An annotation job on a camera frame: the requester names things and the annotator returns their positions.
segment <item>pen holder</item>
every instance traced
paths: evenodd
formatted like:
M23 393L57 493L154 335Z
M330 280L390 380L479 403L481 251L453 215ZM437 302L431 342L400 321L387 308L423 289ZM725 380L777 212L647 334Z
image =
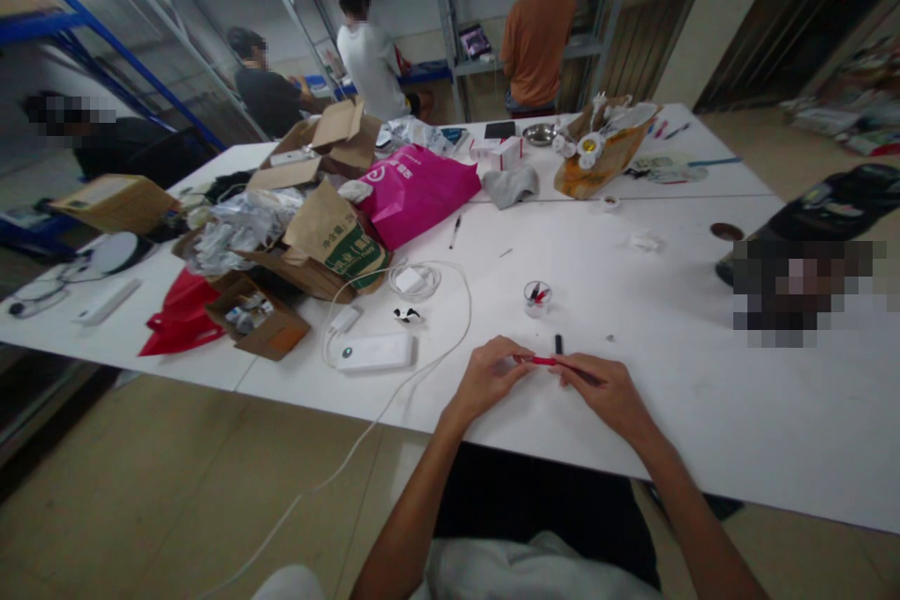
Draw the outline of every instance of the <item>pen holder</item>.
M529 281L525 284L525 313L532 319L540 319L547 313L553 291L543 281Z

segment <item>pink bag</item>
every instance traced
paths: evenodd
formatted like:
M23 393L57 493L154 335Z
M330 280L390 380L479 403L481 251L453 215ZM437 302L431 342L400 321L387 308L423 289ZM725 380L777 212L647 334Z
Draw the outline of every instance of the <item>pink bag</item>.
M477 167L406 145L360 178L374 192L359 208L388 249L396 250L451 216L481 189Z

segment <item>hand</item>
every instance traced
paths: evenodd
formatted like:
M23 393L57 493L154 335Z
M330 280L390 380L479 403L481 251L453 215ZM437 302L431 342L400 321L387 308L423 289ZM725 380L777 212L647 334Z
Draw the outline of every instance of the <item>hand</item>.
M444 413L461 428L468 428L509 394L515 383L537 368L535 364L523 361L532 356L534 352L503 336L496 336L488 344L473 350L466 374ZM517 364L504 372L498 366L509 357Z
M550 372L561 377L562 386L574 386L597 416L632 446L661 435L625 364L582 353L554 358L557 365ZM587 382L589 378L578 375L577 370L594 378L596 384Z

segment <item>man in orange shirt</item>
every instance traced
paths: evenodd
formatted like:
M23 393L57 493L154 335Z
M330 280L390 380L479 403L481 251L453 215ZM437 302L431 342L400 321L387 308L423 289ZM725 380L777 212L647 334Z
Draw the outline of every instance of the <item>man in orange shirt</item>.
M506 110L529 113L556 106L563 49L576 0L519 0L506 19L500 58L510 78Z

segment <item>white cable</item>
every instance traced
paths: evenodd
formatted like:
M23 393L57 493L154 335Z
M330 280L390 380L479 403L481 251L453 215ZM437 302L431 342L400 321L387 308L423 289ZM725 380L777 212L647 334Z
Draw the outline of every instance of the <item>white cable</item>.
M398 288L397 277L408 269L414 270L425 281L423 288L413 292L403 292ZM391 272L387 276L387 283L390 285L391 291L407 302L421 302L428 300L438 290L438 286L441 285L441 271L434 267L429 267L427 263L420 262L412 265L401 263L391 268Z
M366 427L366 430L363 431L362 435L361 435L358 439L356 439L356 442L353 444L352 448L350 449L350 452L349 452L349 453L347 454L347 456L344 458L344 461L341 462L341 465L340 465L339 467L337 467L337 471L335 471L334 473L332 473L328 478L326 478L324 481L322 481L318 486L313 487L313 488L308 489L308 490L303 490L302 492L300 492L300 493L294 498L293 502L291 502L291 505L288 506L288 508L287 508L287 510L284 512L284 514L282 514L281 518L278 519L278 522L275 524L275 527L272 528L272 531L271 531L271 532L265 537L265 539L262 541L262 544L260 545L259 548L257 548L256 553L254 553L252 556L250 556L250 559L249 559L247 562L245 562L245 563L241 566L241 568L240 568L237 572L235 572L231 577L229 577L228 579L226 579L225 581L223 581L222 583L220 583L218 586L216 586L216 588L211 589L211 590L209 590L209 591L207 591L207 592L204 592L204 593L198 595L197 598L196 598L196 600L206 600L206 598L211 598L211 597L213 597L216 593L218 593L219 591L222 591L223 589L225 589L225 588L231 586L235 581L237 581L237 579L239 579L241 576L243 576L244 573L245 573L245 572L246 572L246 571L247 571L247 570L248 570L248 569L249 569L249 568L257 561L257 559L263 554L263 551L265 551L265 548L269 545L269 543L272 541L272 539L275 538L275 535L278 534L278 530L280 530L280 529L281 529L281 526L284 525L285 520L287 520L288 517L291 515L291 513L293 512L293 509L296 508L296 505L300 503L301 498L303 498L305 495L315 494L316 492L318 492L318 491L321 490L322 488L325 488L326 486L328 486L332 481L334 481L334 480L340 475L340 473L344 470L344 468L347 466L347 464L350 463L351 458L353 458L353 454L356 452L356 448L359 447L360 443L363 442L363 440L366 438L366 436L369 434L369 432L370 432L372 429L374 429L375 426L376 426L379 422L382 421L382 417L384 417L384 416L387 414L387 411L390 410L391 404L394 403L394 399L397 398L397 394L400 393L400 389L402 389L402 388L403 388L404 386L406 386L408 383L412 382L413 379L415 379L416 376L418 376L418 375L420 375L420 374L422 374L422 373L425 373L425 377L427 377L428 375L430 375L431 372L432 372L437 366L439 366L439 365L441 364L441 362L443 361L443 359L445 359L447 356L449 356L450 353L452 353L452 352L453 352L460 344L462 344L462 341L466 338L466 336L469 335L469 328L470 328L470 326L472 325L472 291L469 289L469 280L466 278L465 270L463 270L463 268L462 268L461 265L455 264L455 263L453 263L453 262L445 262L445 261L426 261L426 262L422 262L422 263L419 263L419 264L420 264L420 265L429 265L429 264L439 264L439 265L444 265L444 266L446 266L446 267L450 267L450 268L456 270L456 272L462 277L462 283L463 283L463 284L465 285L465 287L466 287L466 296L469 298L469 309L468 309L467 317L466 317L466 328L465 328L465 330L463 330L462 335L459 337L459 340L457 340L457 341L454 343L454 345L453 345L450 349L448 349L446 352L444 352L443 354L441 354L440 356L438 356L436 359L434 359L433 361L431 361L430 363L428 363L426 366L423 366L423 367L419 368L419 369L416 370L412 375L410 375L406 380L404 380L403 382L401 382L401 383L400 383L400 386L397 387L397 389L394 390L394 393L393 393L393 394L391 395L391 397L388 399L387 404L384 406L383 410L379 413L378 417L376 417L375 420L374 420L368 427ZM341 292L342 292L345 288L347 288L351 283L353 283L354 281L356 281L356 280L358 280L358 279L361 279L361 278L370 277L370 276L372 276L372 275L380 274L381 272L387 272L387 271L392 271L392 270L396 270L396 269L399 269L399 268L405 268L406 266L407 266L406 264L401 264L401 265L396 265L396 266L394 266L394 267L387 267L387 268L385 268L385 269L383 269L383 270L376 270L376 271L374 271L374 272L368 272L368 273L366 273L366 274L360 275L359 277L353 278L353 279L351 279L350 281L348 281L347 283L345 283L345 284L344 284L343 286L341 286L340 289L338 289L338 291L335 293L335 297L334 297L334 299L332 299L332 301L331 301L331 307L328 308L328 316L327 316L327 319L325 320L325 323L324 323L323 325L325 325L325 326L331 325L331 315L332 315L332 312L333 312L334 309L335 309L335 303L338 301L338 297L340 296ZM328 361L327 361L327 359L326 359L325 346L326 346L326 343L328 343L328 342L331 341L331 340L330 340L330 337L332 337L333 335L334 335L334 333L329 333L329 334L326 334L325 336L322 337L322 360L323 360L323 361L325 362L325 364L326 364L327 366L329 366L329 367L331 367L331 364L329 364Z

